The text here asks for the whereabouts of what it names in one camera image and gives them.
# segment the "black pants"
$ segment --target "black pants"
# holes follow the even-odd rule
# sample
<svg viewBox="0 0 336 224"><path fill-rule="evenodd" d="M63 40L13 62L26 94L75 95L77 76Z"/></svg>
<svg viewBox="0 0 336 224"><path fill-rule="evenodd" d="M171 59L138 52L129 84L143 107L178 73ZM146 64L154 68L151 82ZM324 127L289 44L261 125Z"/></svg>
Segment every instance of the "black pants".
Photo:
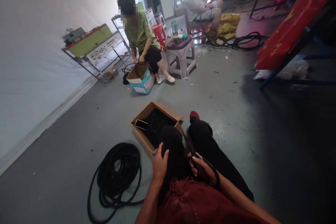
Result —
<svg viewBox="0 0 336 224"><path fill-rule="evenodd" d="M151 46L145 55L145 61L149 63L150 68L152 69L153 73L156 74L159 71L158 62L162 59L161 51L156 47Z"/></svg>
<svg viewBox="0 0 336 224"><path fill-rule="evenodd" d="M246 197L254 201L252 192L247 187L244 179L231 163L228 157L221 151L218 144L212 137L212 129L209 124L198 120L196 117L191 119L189 134L194 144L195 150L205 157L215 169L217 169L224 177L232 182ZM159 194L160 205L169 191L172 179L178 180L191 176L191 169L185 158L185 150L182 143L180 132L173 126L165 126L159 136L159 143L163 142L163 150L169 149L167 173Z"/></svg>

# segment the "gray floor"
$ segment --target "gray floor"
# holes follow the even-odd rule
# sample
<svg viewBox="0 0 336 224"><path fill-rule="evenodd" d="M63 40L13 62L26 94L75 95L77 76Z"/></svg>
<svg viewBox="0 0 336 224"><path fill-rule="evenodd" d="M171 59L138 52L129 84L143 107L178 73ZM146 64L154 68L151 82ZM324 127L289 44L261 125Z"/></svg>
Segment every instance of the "gray floor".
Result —
<svg viewBox="0 0 336 224"><path fill-rule="evenodd" d="M243 15L238 35L254 30L269 35L283 18L248 21ZM188 80L164 81L150 95L122 85L121 74L111 84L98 82L0 177L0 223L90 223L86 201L91 178L119 142L140 150L143 173L135 200L143 199L151 158L130 122L149 101L185 116L184 129L190 111L196 110L212 126L256 203L279 221L325 223L330 174L335 174L335 144L329 140L335 135L335 89L270 85L262 93L260 83L252 80L256 58L256 52L207 52L197 57ZM92 205L99 218L110 212L99 206L96 189ZM139 209L118 210L110 223L134 223Z"/></svg>

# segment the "hair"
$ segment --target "hair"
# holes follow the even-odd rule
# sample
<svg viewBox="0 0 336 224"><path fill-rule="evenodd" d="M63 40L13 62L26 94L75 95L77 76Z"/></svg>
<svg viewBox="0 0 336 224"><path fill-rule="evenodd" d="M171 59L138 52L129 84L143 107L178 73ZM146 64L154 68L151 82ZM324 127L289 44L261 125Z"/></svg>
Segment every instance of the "hair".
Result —
<svg viewBox="0 0 336 224"><path fill-rule="evenodd" d="M135 0L118 0L117 2L120 12L123 15L135 14Z"/></svg>

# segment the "debris on floor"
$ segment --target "debris on floor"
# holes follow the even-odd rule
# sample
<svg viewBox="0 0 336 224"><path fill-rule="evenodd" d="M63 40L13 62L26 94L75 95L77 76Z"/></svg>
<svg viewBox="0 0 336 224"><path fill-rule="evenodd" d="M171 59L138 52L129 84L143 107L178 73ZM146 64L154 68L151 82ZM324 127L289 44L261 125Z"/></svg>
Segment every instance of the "debris on floor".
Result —
<svg viewBox="0 0 336 224"><path fill-rule="evenodd" d="M213 50L211 50L211 55L212 55L213 51L224 51L224 52L227 51L227 52L229 52L229 53L231 52L231 51L229 51L229 50L213 49Z"/></svg>
<svg viewBox="0 0 336 224"><path fill-rule="evenodd" d="M307 76L307 72L309 69L309 65L307 61L300 59L297 61L291 61L285 66L284 69L276 76L279 79L305 79ZM259 70L257 75L253 78L253 80L259 79L267 79L271 75L271 70Z"/></svg>
<svg viewBox="0 0 336 224"><path fill-rule="evenodd" d="M200 47L195 50L195 54L197 57L201 57L207 52L208 52L208 49L206 47Z"/></svg>

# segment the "yellow bag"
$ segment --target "yellow bag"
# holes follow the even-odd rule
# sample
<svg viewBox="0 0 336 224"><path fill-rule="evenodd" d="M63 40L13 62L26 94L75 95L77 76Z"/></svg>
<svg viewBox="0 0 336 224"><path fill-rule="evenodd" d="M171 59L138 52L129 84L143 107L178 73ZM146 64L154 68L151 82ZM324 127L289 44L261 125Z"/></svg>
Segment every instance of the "yellow bag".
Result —
<svg viewBox="0 0 336 224"><path fill-rule="evenodd" d="M225 39L231 39L237 34L237 27L240 21L240 14L224 13L219 22L218 35Z"/></svg>

